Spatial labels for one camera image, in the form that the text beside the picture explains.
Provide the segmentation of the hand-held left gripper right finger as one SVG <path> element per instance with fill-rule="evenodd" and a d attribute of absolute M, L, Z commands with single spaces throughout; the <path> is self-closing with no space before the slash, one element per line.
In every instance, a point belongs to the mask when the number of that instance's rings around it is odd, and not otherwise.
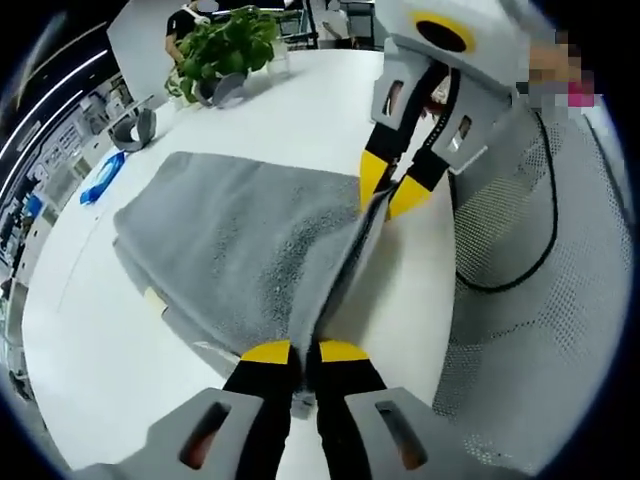
<path fill-rule="evenodd" d="M 389 388 L 359 347 L 317 344 L 317 428 L 332 479 L 499 479 L 447 421 L 403 387 Z"/>

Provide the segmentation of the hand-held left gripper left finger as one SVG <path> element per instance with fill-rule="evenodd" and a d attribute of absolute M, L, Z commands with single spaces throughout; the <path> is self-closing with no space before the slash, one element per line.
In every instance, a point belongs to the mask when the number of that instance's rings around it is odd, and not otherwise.
<path fill-rule="evenodd" d="M 291 425 L 287 340 L 244 354 L 221 389 L 207 388 L 156 421 L 144 446 L 76 479 L 274 479 Z"/>

